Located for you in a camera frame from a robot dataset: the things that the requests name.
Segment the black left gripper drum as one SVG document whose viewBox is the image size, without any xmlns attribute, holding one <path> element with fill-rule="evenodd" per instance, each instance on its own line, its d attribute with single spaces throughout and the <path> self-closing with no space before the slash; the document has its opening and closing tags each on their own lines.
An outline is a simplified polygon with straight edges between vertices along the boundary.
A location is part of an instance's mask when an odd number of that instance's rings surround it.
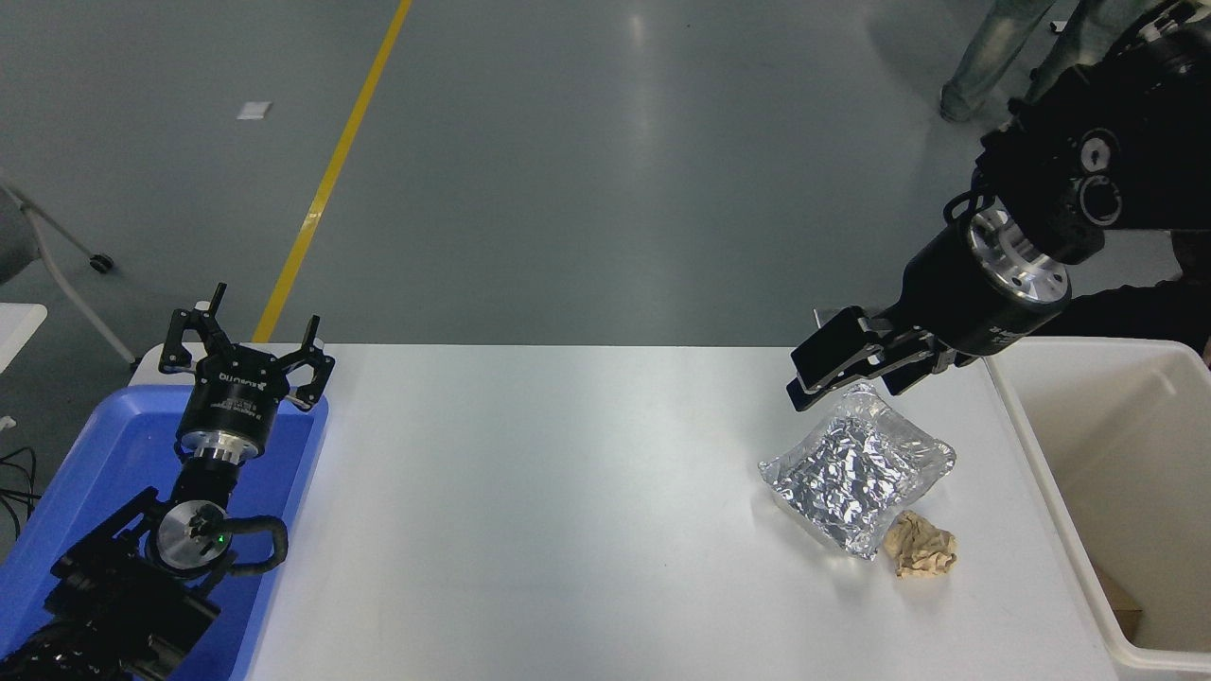
<svg viewBox="0 0 1211 681">
<path fill-rule="evenodd" d="M 299 366 L 245 345 L 203 357 L 178 427 L 178 443 L 201 447 L 203 439 L 223 434 L 246 447 L 265 447 L 289 393 L 289 372 Z"/>
</svg>

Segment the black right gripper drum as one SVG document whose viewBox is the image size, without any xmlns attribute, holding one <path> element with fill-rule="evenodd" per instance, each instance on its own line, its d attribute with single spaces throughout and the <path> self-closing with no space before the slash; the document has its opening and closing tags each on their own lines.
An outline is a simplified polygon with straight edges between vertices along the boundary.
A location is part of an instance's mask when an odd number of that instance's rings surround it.
<svg viewBox="0 0 1211 681">
<path fill-rule="evenodd" d="M 905 267 L 909 324 L 958 353 L 989 357 L 1063 311 L 1067 268 L 1048 254 L 1026 259 L 1011 241 L 1017 231 L 947 227 L 934 238 Z"/>
</svg>

